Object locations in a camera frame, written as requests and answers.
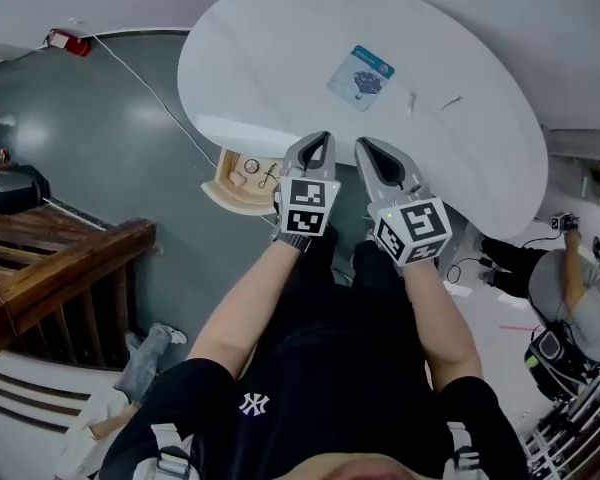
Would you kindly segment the grey wooden cabinet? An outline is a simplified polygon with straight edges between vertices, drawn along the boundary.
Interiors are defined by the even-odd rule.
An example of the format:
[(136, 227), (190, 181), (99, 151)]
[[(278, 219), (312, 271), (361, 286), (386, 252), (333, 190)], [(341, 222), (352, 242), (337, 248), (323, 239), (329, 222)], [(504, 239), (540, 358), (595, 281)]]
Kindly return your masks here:
[(600, 129), (544, 129), (554, 174), (561, 189), (600, 205)]

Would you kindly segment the white kidney-shaped table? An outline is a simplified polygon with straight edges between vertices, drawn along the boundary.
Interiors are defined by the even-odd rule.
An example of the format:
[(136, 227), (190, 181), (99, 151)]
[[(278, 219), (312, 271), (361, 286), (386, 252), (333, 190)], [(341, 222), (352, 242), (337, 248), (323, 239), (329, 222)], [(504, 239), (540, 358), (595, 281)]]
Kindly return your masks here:
[[(395, 69), (364, 112), (327, 88), (356, 45)], [(544, 197), (547, 149), (518, 84), (476, 36), (422, 0), (219, 0), (187, 37), (177, 81), (188, 119), (225, 149), (280, 158), (327, 131), (338, 161), (352, 164), (358, 138), (380, 139), (497, 239), (520, 234)]]

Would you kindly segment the person's black t-shirt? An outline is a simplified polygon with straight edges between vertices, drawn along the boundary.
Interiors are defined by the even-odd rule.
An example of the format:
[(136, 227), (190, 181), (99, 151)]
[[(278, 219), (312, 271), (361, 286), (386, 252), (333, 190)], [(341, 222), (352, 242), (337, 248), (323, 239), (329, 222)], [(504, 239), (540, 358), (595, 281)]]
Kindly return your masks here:
[(420, 355), (369, 325), (294, 333), (256, 357), (241, 379), (209, 359), (162, 373), (110, 447), (101, 480), (139, 480), (159, 455), (156, 424), (191, 444), (200, 480), (275, 480), (327, 453), (388, 456), (429, 478), (453, 457), (462, 424), (488, 480), (528, 480), (524, 452), (494, 391), (464, 377), (430, 388)]

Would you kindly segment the person's left forearm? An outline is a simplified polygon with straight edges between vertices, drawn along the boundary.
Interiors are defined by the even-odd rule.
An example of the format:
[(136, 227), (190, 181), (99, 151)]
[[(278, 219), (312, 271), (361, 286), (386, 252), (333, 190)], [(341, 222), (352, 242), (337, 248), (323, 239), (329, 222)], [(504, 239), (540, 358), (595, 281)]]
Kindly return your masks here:
[(238, 378), (299, 257), (285, 242), (271, 244), (214, 309), (187, 358), (211, 360)]

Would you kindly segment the person's chin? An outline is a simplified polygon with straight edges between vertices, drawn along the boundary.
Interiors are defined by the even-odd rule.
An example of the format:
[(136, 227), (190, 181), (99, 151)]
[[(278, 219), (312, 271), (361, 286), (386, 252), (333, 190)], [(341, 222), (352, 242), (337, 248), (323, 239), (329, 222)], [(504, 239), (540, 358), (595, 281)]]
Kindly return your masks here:
[(434, 480), (381, 454), (325, 453), (304, 460), (276, 480)]

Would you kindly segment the blue product card packet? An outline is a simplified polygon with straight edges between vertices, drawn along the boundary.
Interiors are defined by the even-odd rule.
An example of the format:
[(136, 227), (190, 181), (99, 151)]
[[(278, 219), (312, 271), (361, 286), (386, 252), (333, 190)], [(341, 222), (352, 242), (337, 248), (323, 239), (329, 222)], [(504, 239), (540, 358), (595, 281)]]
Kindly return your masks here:
[(389, 63), (356, 45), (327, 83), (328, 90), (358, 111), (366, 111), (392, 78)]

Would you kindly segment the large wooden drawer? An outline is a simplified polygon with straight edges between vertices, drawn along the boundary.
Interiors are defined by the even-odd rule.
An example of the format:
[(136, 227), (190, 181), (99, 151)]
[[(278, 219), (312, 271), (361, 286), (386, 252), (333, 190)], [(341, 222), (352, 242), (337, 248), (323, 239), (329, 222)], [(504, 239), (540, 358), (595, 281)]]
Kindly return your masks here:
[[(244, 162), (255, 159), (259, 162), (259, 171), (248, 174), (244, 170)], [(241, 154), (223, 148), (218, 161), (214, 179), (201, 185), (204, 193), (218, 206), (230, 212), (246, 216), (267, 216), (275, 213), (273, 192), (278, 185), (270, 179), (264, 190), (258, 188), (257, 183), (264, 178), (266, 170), (272, 163), (277, 163), (276, 177), (279, 181), (281, 159), (255, 157)], [(247, 182), (237, 188), (229, 180), (231, 171), (241, 172)]]

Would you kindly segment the red fire extinguisher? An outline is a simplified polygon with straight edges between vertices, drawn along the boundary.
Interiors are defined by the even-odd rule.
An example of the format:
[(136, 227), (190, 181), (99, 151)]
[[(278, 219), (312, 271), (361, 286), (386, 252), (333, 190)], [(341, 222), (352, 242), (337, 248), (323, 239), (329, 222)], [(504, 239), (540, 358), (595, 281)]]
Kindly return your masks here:
[(44, 45), (49, 48), (55, 48), (78, 57), (86, 57), (91, 51), (91, 42), (87, 39), (63, 29), (51, 29), (45, 40)]

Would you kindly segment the white stair steps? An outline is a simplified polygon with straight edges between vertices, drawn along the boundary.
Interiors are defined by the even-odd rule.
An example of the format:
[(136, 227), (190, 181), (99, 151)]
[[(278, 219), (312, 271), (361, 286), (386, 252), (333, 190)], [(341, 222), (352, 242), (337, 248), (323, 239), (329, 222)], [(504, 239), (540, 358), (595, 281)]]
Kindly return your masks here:
[(53, 480), (64, 434), (119, 372), (0, 353), (0, 480)]

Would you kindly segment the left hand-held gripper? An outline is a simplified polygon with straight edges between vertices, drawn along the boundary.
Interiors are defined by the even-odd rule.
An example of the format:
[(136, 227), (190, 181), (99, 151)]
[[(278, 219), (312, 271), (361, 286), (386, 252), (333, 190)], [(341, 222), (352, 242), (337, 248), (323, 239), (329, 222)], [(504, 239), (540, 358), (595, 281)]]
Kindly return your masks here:
[(279, 180), (279, 227), (304, 237), (324, 234), (341, 183), (335, 178), (336, 140), (330, 132), (309, 134), (292, 144)]

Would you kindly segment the person's right forearm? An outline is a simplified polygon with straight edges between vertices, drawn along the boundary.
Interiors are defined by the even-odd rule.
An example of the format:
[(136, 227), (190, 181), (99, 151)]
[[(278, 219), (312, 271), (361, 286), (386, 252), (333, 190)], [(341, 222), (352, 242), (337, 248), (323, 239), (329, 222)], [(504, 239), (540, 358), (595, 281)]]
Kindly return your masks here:
[(402, 274), (434, 390), (440, 392), (459, 378), (481, 378), (482, 364), (471, 330), (435, 264), (408, 264)]

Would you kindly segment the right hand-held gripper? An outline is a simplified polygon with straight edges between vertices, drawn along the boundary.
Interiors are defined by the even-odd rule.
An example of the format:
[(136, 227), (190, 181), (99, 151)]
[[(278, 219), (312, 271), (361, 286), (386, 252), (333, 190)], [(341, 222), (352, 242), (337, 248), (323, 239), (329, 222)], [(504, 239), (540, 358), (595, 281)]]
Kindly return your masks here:
[(356, 140), (354, 156), (376, 244), (398, 267), (437, 258), (453, 231), (443, 201), (422, 185), (413, 159), (371, 137)]

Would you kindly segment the dark wrist watch band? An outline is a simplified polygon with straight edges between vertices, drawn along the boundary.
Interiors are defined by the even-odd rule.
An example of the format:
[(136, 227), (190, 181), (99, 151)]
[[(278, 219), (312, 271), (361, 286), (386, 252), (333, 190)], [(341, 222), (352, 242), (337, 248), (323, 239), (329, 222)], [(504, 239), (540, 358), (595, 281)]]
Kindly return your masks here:
[(310, 237), (295, 233), (286, 233), (282, 231), (278, 231), (277, 233), (275, 233), (272, 237), (272, 241), (280, 241), (282, 243), (286, 243), (287, 245), (299, 250), (301, 253), (306, 252), (311, 244)]

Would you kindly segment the brown wooden stair railing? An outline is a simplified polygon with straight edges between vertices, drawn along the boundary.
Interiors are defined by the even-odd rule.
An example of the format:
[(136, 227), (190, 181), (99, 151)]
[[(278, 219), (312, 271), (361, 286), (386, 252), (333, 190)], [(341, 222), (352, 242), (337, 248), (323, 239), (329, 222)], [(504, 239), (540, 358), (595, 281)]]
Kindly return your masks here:
[(155, 240), (146, 219), (100, 229), (49, 206), (0, 215), (0, 353), (122, 369), (135, 262)]

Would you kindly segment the white storage rack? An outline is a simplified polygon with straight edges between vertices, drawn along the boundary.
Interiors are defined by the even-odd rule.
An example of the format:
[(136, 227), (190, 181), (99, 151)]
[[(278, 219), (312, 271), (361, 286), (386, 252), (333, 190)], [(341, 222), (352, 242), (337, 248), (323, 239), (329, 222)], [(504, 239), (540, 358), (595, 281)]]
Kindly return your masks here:
[(589, 480), (600, 472), (600, 377), (519, 440), (531, 480)]

